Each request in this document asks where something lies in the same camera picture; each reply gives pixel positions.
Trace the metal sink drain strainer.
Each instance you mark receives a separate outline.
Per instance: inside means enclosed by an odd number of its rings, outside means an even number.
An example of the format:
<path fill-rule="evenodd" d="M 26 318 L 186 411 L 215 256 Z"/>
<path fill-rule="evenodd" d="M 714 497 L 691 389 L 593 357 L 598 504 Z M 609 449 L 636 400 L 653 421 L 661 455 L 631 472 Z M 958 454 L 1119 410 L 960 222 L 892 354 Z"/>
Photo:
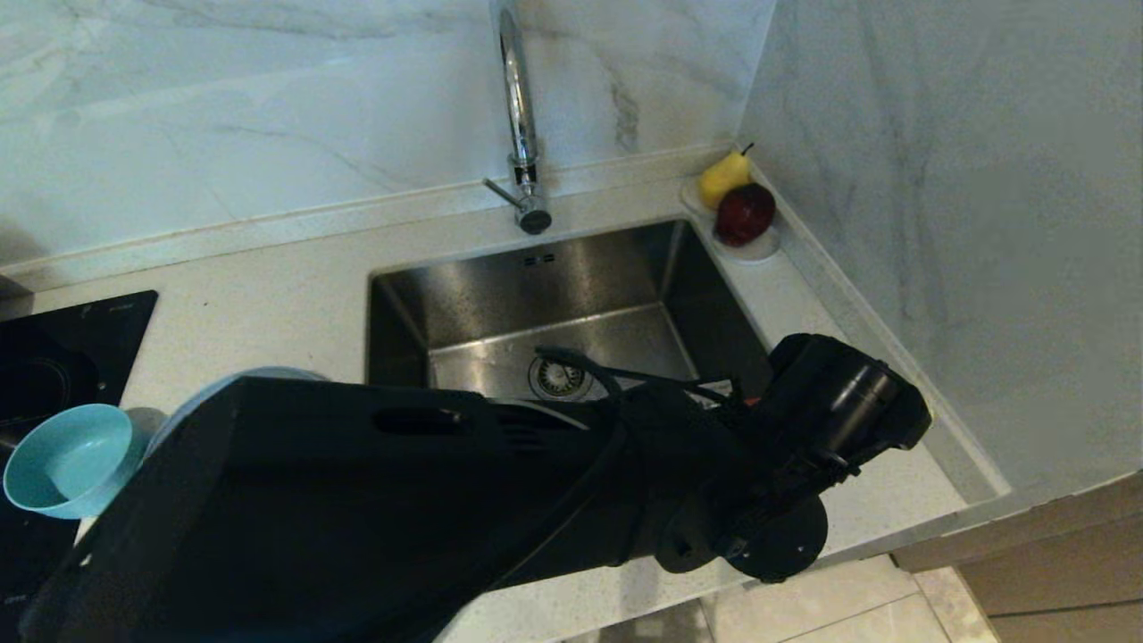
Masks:
<path fill-rule="evenodd" d="M 580 367 L 567 365 L 538 355 L 531 359 L 528 367 L 527 383 L 535 397 L 555 402 L 576 402 L 588 397 L 589 391 L 596 386 L 596 378 Z"/>

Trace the stainless steel sink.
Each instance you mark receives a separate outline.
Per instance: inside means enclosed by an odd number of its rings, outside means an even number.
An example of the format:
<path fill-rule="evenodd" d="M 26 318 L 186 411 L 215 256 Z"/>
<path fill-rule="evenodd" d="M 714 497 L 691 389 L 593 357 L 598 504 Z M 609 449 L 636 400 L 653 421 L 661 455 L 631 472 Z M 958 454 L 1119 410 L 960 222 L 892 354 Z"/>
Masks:
<path fill-rule="evenodd" d="M 724 394 L 772 381 L 748 310 L 684 220 L 376 274 L 367 321 L 374 386 L 539 399 L 527 383 L 539 346 Z"/>

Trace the small white dish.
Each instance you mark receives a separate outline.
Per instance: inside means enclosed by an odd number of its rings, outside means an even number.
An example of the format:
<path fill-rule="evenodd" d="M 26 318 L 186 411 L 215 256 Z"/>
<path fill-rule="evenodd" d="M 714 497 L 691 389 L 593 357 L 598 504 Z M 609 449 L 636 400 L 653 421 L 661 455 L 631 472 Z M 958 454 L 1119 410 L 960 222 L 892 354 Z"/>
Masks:
<path fill-rule="evenodd" d="M 780 228 L 777 224 L 773 224 L 769 230 L 767 230 L 764 235 L 756 238 L 751 243 L 746 246 L 725 246 L 721 240 L 714 235 L 714 225 L 717 222 L 717 212 L 714 209 L 708 208 L 702 203 L 700 198 L 700 192 L 697 187 L 697 178 L 685 178 L 682 186 L 680 188 L 680 200 L 684 206 L 697 217 L 697 226 L 702 231 L 704 238 L 706 238 L 712 248 L 719 256 L 725 257 L 728 262 L 735 262 L 742 265 L 758 265 L 768 262 L 769 257 L 775 256 L 780 251 Z"/>

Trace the red apple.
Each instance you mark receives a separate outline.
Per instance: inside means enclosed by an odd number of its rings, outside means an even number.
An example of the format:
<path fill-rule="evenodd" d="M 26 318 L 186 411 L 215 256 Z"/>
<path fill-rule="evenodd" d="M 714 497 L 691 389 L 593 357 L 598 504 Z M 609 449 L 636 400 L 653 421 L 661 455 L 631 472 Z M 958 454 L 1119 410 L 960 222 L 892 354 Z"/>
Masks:
<path fill-rule="evenodd" d="M 748 246 L 772 227 L 776 214 L 777 203 L 772 191 L 758 183 L 748 183 L 724 196 L 717 209 L 713 234 L 725 246 Z"/>

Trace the yellow pear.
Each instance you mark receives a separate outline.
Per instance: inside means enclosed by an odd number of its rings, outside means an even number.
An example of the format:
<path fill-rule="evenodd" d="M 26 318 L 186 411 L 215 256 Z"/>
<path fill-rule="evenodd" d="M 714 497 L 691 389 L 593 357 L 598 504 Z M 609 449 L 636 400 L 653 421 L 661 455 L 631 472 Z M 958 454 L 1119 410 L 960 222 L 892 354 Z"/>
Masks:
<path fill-rule="evenodd" d="M 703 207 L 714 211 L 728 192 L 748 186 L 751 182 L 748 152 L 754 146 L 756 143 L 750 143 L 740 151 L 730 151 L 700 175 L 697 194 Z"/>

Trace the wooden cabinet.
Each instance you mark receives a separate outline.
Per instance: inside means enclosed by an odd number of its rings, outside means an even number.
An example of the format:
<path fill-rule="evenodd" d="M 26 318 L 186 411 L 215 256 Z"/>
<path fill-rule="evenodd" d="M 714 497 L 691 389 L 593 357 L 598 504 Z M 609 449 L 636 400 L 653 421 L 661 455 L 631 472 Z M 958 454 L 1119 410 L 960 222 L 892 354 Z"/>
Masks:
<path fill-rule="evenodd" d="M 1143 471 L 892 557 L 954 571 L 1004 643 L 1143 643 Z"/>

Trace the chrome kitchen faucet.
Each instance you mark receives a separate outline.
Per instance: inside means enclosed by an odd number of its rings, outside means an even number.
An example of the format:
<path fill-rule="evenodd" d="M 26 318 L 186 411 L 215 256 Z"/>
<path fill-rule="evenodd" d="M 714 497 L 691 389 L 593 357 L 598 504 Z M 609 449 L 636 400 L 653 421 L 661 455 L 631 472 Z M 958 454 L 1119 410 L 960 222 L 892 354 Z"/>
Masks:
<path fill-rule="evenodd" d="M 517 227 L 527 235 L 539 235 L 552 225 L 546 194 L 539 183 L 539 134 L 534 119 L 530 75 L 525 54 L 523 32 L 517 13 L 517 0 L 489 0 L 490 21 L 502 73 L 512 148 L 507 155 L 509 178 L 514 194 L 495 180 L 485 178 L 483 187 L 515 210 Z"/>

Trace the grey-blue plate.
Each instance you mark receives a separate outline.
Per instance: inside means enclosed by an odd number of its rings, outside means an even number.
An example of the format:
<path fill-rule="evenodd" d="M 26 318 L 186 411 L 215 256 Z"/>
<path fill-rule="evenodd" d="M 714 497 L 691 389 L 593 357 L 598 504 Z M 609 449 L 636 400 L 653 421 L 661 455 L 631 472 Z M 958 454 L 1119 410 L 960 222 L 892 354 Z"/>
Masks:
<path fill-rule="evenodd" d="M 283 379 L 283 380 L 296 380 L 296 381 L 330 381 L 323 373 L 312 372 L 303 369 L 294 369 L 294 367 L 287 365 L 263 365 L 257 367 L 257 369 L 248 369 L 239 372 L 227 373 L 223 378 L 211 381 L 203 389 L 199 389 L 192 397 L 187 399 L 187 402 L 177 407 L 171 416 L 168 416 L 163 423 L 160 424 L 155 434 L 150 439 L 147 443 L 146 451 L 143 457 L 146 459 L 151 455 L 154 455 L 155 449 L 163 443 L 163 440 L 171 435 L 171 432 L 179 427 L 179 424 L 187 419 L 189 415 L 195 411 L 197 407 L 203 405 L 207 400 L 216 395 L 217 392 L 225 389 L 231 383 L 238 381 L 243 378 L 263 378 L 263 379 Z"/>

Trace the teal bowl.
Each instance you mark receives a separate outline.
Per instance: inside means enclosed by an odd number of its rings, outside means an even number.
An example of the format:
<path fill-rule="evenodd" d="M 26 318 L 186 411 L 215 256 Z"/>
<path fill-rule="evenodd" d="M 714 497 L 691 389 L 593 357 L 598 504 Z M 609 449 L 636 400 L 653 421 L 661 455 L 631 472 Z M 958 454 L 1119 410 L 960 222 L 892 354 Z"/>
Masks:
<path fill-rule="evenodd" d="M 117 405 L 77 405 L 41 421 L 3 468 L 15 507 L 56 520 L 98 516 L 147 450 L 147 432 Z"/>

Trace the black induction cooktop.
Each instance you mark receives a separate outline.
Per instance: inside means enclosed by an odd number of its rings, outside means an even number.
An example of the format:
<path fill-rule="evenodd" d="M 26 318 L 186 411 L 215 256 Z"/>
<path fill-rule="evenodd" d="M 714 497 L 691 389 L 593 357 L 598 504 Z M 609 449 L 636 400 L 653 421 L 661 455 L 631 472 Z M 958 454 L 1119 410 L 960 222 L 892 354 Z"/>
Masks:
<path fill-rule="evenodd" d="M 67 408 L 119 405 L 155 290 L 0 321 L 0 643 L 74 542 L 78 524 L 19 509 L 3 468 L 29 432 Z"/>

